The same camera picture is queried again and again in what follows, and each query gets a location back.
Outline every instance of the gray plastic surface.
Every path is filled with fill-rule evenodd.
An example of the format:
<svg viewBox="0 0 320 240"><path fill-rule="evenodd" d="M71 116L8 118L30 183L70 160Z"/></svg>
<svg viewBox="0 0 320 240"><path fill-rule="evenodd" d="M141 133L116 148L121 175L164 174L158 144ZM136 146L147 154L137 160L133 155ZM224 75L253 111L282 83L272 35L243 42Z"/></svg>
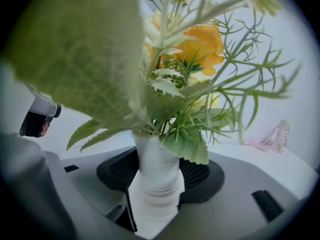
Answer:
<svg viewBox="0 0 320 240"><path fill-rule="evenodd" d="M113 222L108 220L102 212L96 210L94 208L94 205L91 205L84 198L84 196L78 191L75 185L68 178L67 173L56 154L46 152L46 158L56 191L73 221L73 224L78 233L78 239L141 239L130 231L114 224Z"/></svg>
<svg viewBox="0 0 320 240"><path fill-rule="evenodd" d="M102 213L120 202L121 196L116 196L118 191L101 185L95 176L96 168L101 161L129 148L61 161L63 166L79 167L68 173L68 177L88 202ZM254 165L215 153L209 154L210 159L225 172L222 189L205 203L183 204L178 215L155 239L235 240L248 237L267 226L266 219L251 196L257 190L268 190L284 210L298 202L293 194Z"/></svg>
<svg viewBox="0 0 320 240"><path fill-rule="evenodd" d="M24 211L53 238L75 239L76 230L57 194L45 153L35 142L15 135L0 134L0 147L0 176Z"/></svg>

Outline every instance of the white cylinder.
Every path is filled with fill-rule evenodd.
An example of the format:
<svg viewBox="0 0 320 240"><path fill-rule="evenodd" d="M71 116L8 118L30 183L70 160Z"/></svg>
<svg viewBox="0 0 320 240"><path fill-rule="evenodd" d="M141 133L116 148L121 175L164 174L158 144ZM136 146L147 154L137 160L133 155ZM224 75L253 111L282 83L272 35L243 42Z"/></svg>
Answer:
<svg viewBox="0 0 320 240"><path fill-rule="evenodd" d="M161 145L158 136L132 134L139 157L139 170L129 187L135 234L153 239L177 215L185 183L179 158Z"/></svg>

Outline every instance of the small leaf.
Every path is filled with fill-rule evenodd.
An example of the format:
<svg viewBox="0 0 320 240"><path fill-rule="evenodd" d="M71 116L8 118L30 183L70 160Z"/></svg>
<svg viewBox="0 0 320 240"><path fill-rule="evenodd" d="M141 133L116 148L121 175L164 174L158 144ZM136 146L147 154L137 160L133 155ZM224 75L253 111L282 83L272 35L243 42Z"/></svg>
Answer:
<svg viewBox="0 0 320 240"><path fill-rule="evenodd" d="M127 128L121 128L121 129L108 129L102 133L99 133L97 136L93 137L92 139L90 139L86 144L84 144L82 147L81 147L81 150L84 150L94 144L97 144L99 142L104 142L106 141L107 139L109 139L110 137L112 137L113 135L115 134L118 134L118 133L121 133L123 131L127 131L128 129Z"/></svg>
<svg viewBox="0 0 320 240"><path fill-rule="evenodd" d="M156 69L153 71L154 74L159 75L159 76L163 76L163 75L169 75L169 76L177 76L177 77L182 77L182 75L175 71L174 69L171 68L160 68L160 69Z"/></svg>
<svg viewBox="0 0 320 240"><path fill-rule="evenodd" d="M180 96L182 98L185 97L170 79L157 78L151 81L150 84L156 91L160 90L163 92L163 94L170 94L172 95L172 97L173 96Z"/></svg>
<svg viewBox="0 0 320 240"><path fill-rule="evenodd" d="M89 137L90 135L94 134L99 129L104 128L103 125L96 120L89 120L88 122L81 125L75 132L72 134L67 146L66 150L70 149L75 143L78 141Z"/></svg>
<svg viewBox="0 0 320 240"><path fill-rule="evenodd" d="M201 132L196 128L186 128L161 135L160 141L163 146L173 152L177 157L188 160L197 165L207 165L209 155L206 142Z"/></svg>
<svg viewBox="0 0 320 240"><path fill-rule="evenodd" d="M188 103L196 101L198 97L189 96L201 90L208 88L209 80L197 82L193 85L186 86L180 92L185 97L174 96L170 94L156 96L152 89L145 92L146 110L148 114L159 121L169 120L174 117L175 113L184 108Z"/></svg>

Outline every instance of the flower arrangement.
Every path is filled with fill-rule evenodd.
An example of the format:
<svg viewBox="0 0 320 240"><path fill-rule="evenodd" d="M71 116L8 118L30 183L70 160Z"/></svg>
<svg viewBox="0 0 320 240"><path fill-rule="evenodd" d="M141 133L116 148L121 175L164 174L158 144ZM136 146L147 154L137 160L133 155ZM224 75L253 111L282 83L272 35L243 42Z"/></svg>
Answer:
<svg viewBox="0 0 320 240"><path fill-rule="evenodd" d="M198 6L195 0L149 1L158 11L143 25L136 0L33 0L4 56L19 79L92 117L74 132L67 148L99 129L105 131L82 149L132 130L159 136L178 157L207 164L202 131L213 140L238 131L241 139L254 121L259 97L288 96L298 69L275 88L275 71L290 62L279 62L281 50L270 46L262 62L253 57L259 36L267 36L256 11L275 15L280 6L274 0L200 0ZM248 2L254 5L253 24L238 20L243 27L234 29L231 12ZM243 30L241 39L232 39ZM240 72L239 64L251 69ZM229 77L219 81L226 71ZM265 71L270 78L265 79ZM197 81L197 72L213 77ZM256 84L241 87L255 74ZM266 90L269 82L273 88ZM222 108L214 107L219 97L226 100ZM249 97L254 99L252 117L243 125Z"/></svg>

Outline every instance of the black slot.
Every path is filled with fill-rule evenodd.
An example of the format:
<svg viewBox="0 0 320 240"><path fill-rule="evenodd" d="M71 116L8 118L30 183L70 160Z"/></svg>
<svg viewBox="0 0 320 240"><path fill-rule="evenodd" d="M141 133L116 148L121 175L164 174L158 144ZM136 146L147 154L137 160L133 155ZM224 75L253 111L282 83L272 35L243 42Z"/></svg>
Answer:
<svg viewBox="0 0 320 240"><path fill-rule="evenodd" d="M74 171L74 170L77 170L77 169L79 169L79 167L78 166L76 166L76 165L69 165L69 166L67 166L67 167L64 167L64 170L67 172L67 173L70 173L70 172L72 172L72 171Z"/></svg>
<svg viewBox="0 0 320 240"><path fill-rule="evenodd" d="M284 211L267 190L256 191L252 193L252 196L268 222Z"/></svg>

